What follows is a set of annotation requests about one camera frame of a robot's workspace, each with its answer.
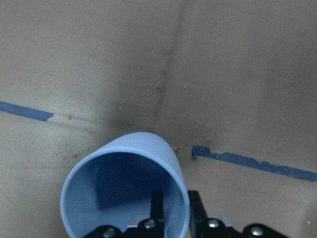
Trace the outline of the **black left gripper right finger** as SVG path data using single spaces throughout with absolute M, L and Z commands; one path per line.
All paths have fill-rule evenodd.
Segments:
M 196 190 L 189 190 L 188 196 L 190 200 L 190 234 L 192 238 L 203 238 L 206 228 L 207 213 L 203 206 L 203 202 Z

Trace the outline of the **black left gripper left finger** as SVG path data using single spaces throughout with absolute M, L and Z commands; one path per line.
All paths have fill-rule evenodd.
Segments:
M 151 194 L 151 209 L 150 218 L 159 222 L 164 221 L 164 208 L 163 208 L 163 191 L 153 190 Z

